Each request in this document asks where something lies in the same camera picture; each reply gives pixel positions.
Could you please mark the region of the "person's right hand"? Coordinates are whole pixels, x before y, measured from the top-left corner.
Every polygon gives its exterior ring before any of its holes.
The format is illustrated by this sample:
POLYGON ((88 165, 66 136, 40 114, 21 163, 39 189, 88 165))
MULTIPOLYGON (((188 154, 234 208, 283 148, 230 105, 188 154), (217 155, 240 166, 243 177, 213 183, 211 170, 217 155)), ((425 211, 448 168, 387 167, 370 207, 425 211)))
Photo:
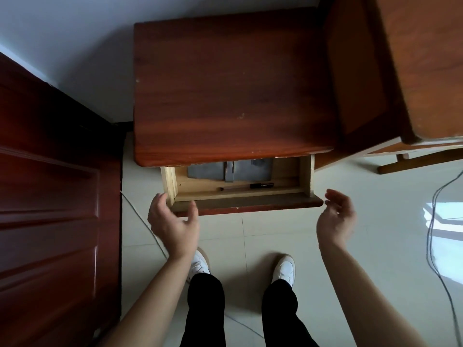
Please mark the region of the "person's right hand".
POLYGON ((346 248, 346 243, 354 231, 357 213, 354 204, 348 197, 348 215, 333 214, 327 206, 318 218, 316 234, 319 248, 346 248))

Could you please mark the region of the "person's left hand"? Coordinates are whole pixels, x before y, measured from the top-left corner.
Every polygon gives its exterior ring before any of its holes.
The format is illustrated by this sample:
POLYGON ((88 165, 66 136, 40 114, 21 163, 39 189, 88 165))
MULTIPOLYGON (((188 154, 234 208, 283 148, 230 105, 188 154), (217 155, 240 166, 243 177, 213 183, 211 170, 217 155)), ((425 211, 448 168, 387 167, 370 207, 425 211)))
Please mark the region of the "person's left hand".
POLYGON ((188 220, 178 218, 167 206, 167 194, 158 193, 153 198, 148 222, 154 235, 165 246, 169 258, 192 260, 200 238, 199 221, 189 225, 188 220))

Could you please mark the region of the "person's right forearm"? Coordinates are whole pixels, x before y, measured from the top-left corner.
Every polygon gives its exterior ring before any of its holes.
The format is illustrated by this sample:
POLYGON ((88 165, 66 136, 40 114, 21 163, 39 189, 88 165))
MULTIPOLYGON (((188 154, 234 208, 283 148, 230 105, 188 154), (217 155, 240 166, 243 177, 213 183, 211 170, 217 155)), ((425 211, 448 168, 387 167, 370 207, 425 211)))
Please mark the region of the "person's right forearm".
POLYGON ((427 347, 343 245, 319 248, 357 347, 427 347))

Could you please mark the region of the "person's left forearm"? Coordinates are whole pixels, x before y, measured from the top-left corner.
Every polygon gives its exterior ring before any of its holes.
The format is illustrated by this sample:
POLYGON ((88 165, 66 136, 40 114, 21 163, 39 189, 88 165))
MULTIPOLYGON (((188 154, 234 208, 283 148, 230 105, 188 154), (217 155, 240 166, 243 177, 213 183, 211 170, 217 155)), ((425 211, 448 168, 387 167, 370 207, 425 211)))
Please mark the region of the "person's left forearm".
POLYGON ((163 347, 196 254, 169 258, 102 347, 163 347))

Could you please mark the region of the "grey flat folder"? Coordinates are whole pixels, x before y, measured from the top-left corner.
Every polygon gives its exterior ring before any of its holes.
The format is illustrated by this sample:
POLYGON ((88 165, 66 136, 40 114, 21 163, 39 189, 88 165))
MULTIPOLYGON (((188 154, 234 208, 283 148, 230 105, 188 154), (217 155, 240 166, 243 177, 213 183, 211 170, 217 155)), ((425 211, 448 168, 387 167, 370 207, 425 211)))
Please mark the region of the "grey flat folder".
POLYGON ((274 158, 225 161, 190 165, 187 175, 190 179, 235 181, 271 180, 274 158))

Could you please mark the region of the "white left shoe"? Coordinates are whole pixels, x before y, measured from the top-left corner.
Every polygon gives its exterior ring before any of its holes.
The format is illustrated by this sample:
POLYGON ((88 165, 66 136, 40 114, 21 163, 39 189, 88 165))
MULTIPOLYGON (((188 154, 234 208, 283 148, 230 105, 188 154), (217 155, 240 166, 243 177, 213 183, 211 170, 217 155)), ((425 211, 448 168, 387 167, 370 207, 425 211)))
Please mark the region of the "white left shoe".
POLYGON ((188 271, 187 283, 190 284, 192 278, 197 274, 211 274, 208 258, 200 247, 196 249, 192 259, 188 271))

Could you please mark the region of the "white shoe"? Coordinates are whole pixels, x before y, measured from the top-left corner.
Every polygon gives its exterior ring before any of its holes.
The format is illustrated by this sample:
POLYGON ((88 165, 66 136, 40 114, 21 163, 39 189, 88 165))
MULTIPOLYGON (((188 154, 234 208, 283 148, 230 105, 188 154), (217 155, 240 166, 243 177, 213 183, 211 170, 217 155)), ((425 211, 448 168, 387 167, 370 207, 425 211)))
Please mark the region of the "white shoe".
POLYGON ((294 285, 295 271, 295 262, 292 256, 288 254, 281 254, 275 264, 271 283, 274 283, 278 280, 283 280, 292 288, 294 285))
POLYGON ((190 284, 192 278, 197 274, 211 274, 208 258, 200 247, 196 249, 192 259, 188 271, 187 283, 190 284))

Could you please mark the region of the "wooden cabinet drawer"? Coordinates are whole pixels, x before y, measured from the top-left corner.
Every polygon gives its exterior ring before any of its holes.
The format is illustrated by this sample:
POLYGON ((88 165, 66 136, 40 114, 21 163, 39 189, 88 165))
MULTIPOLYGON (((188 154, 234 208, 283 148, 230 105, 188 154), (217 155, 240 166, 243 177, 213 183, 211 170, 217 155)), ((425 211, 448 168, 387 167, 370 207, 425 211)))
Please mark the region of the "wooden cabinet drawer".
POLYGON ((314 172, 315 155, 276 158, 269 181, 273 186, 251 189, 253 181, 190 179, 187 167, 161 167, 167 205, 178 217, 187 216, 191 201, 199 215, 318 208, 323 201, 313 190, 314 172))

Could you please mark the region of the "white right shoe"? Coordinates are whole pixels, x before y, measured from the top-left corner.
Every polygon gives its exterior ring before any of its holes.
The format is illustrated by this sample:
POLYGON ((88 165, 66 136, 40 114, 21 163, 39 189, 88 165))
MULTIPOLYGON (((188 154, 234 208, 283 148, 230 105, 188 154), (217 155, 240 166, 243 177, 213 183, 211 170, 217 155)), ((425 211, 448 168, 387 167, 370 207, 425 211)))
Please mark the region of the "white right shoe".
POLYGON ((281 254, 275 264, 271 283, 274 283, 278 280, 283 280, 292 288, 294 285, 295 271, 295 262, 292 256, 288 254, 281 254))

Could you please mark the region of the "black trousers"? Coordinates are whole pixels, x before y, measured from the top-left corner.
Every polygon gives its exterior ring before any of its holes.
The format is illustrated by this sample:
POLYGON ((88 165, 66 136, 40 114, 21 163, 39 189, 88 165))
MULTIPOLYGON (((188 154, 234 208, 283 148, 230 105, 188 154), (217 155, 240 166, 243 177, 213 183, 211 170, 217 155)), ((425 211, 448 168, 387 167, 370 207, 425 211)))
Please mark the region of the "black trousers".
MULTIPOLYGON (((188 288, 188 316, 180 347, 225 347, 225 294, 212 274, 196 274, 188 288)), ((262 300, 266 347, 319 347, 297 317, 298 301, 290 284, 275 280, 262 300)))

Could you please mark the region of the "red-brown wooden bedside cabinet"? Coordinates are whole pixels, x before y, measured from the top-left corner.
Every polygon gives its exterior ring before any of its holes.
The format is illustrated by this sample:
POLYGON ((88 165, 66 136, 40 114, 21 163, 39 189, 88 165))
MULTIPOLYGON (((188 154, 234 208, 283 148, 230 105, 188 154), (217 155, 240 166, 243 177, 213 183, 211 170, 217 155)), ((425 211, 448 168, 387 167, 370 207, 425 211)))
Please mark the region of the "red-brown wooden bedside cabinet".
POLYGON ((314 7, 134 25, 142 167, 333 150, 337 108, 314 7))

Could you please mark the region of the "dark red wooden door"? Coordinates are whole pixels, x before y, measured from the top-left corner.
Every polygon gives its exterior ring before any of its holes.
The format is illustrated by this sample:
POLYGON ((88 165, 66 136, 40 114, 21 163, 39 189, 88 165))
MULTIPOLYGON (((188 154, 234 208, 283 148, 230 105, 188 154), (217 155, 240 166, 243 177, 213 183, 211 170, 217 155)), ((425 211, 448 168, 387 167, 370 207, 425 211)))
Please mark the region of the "dark red wooden door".
POLYGON ((0 53, 0 347, 94 346, 119 321, 124 138, 0 53))

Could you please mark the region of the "brown wooden bed frame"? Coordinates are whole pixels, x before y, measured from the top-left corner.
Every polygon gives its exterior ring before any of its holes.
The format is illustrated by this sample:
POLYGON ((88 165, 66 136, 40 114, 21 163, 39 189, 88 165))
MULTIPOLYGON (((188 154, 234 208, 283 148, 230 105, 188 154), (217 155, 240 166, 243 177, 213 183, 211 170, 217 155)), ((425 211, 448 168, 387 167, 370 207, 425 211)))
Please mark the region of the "brown wooden bed frame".
POLYGON ((341 138, 315 170, 375 155, 378 174, 463 160, 463 0, 320 0, 341 138))

